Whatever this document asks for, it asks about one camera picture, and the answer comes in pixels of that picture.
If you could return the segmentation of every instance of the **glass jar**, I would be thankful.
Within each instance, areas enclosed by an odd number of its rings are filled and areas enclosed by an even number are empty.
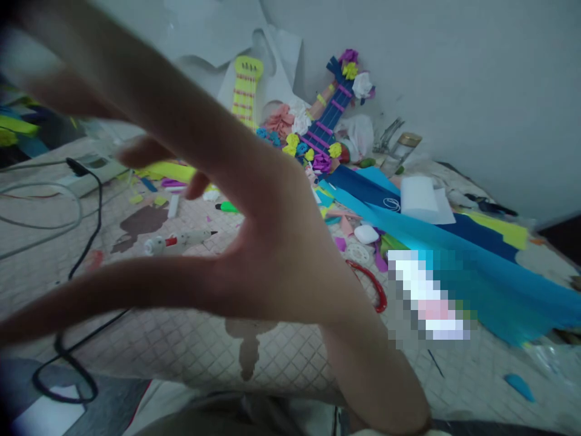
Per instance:
[[[420,141],[422,141],[420,135],[409,132],[402,133],[381,164],[379,168],[381,172],[387,177],[392,177],[400,168],[401,164],[410,156],[412,151],[416,149]]]

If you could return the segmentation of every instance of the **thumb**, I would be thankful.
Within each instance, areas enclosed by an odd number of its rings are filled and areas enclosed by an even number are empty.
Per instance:
[[[0,322],[0,348],[128,308],[212,306],[215,258],[141,257],[74,279]]]

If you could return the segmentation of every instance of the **black cable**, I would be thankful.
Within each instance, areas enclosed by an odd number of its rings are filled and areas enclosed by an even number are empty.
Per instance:
[[[74,264],[71,271],[68,273],[68,280],[70,281],[73,279],[74,273],[77,271],[78,267],[81,265],[83,260],[85,260],[87,253],[89,252],[89,250],[91,249],[91,246],[93,245],[93,241],[97,237],[97,233],[99,233],[99,230],[101,230],[101,212],[102,212],[102,208],[103,208],[103,184],[101,183],[101,180],[94,173],[92,173],[91,171],[89,171],[88,169],[83,167],[79,162],[76,162],[73,159],[67,158],[67,164],[69,165],[69,167],[71,167],[71,169],[73,170],[73,172],[77,176],[84,176],[86,174],[92,175],[95,178],[95,180],[97,180],[97,184],[99,186],[99,208],[97,209],[97,227],[95,228],[93,234],[89,238],[89,241],[85,245],[85,249],[83,250],[83,252],[79,256],[79,259]],[[79,361],[76,360],[71,355],[71,353],[73,351],[75,351],[76,349],[80,348],[81,346],[83,346],[86,342],[90,341],[93,337],[97,336],[100,332],[102,332],[104,329],[109,327],[111,324],[118,321],[128,311],[129,311],[129,309],[124,310],[119,315],[115,316],[113,319],[107,321],[101,327],[93,330],[91,333],[89,333],[87,336],[85,336],[83,339],[78,341],[76,344],[74,344],[70,348],[65,348],[65,346],[62,343],[64,332],[58,332],[56,334],[56,338],[54,339],[54,344],[53,344],[54,351],[56,352],[56,356],[54,356],[48,362],[43,363],[34,372],[34,374],[32,375],[32,384],[34,385],[34,388],[37,391],[39,391],[42,395],[44,395],[44,396],[46,396],[54,401],[58,401],[59,403],[87,404],[87,403],[92,402],[95,398],[97,398],[97,395],[99,395],[99,388],[97,387],[97,383],[95,382],[95,379],[79,363]],[[48,389],[43,384],[43,382],[41,382],[40,375],[41,375],[42,370],[44,368],[46,368],[48,365],[50,365],[51,363],[56,362],[60,358],[63,359],[65,362],[67,362],[83,378],[85,383],[89,386],[89,389],[91,389],[91,397],[90,398],[63,397],[62,395],[58,395],[58,394],[55,394],[54,392],[51,392],[50,389]]]

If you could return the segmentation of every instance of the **green marker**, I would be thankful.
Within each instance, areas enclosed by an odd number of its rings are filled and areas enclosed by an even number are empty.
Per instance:
[[[223,212],[240,213],[240,211],[236,209],[236,207],[230,202],[216,204],[216,209],[221,210]]]

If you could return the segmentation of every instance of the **yellow guitar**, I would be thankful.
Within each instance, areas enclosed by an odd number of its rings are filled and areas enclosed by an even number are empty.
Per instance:
[[[232,99],[232,113],[250,129],[258,128],[254,116],[256,101],[256,86],[264,72],[264,65],[258,59],[249,56],[236,58],[236,82],[234,84],[234,98]]]

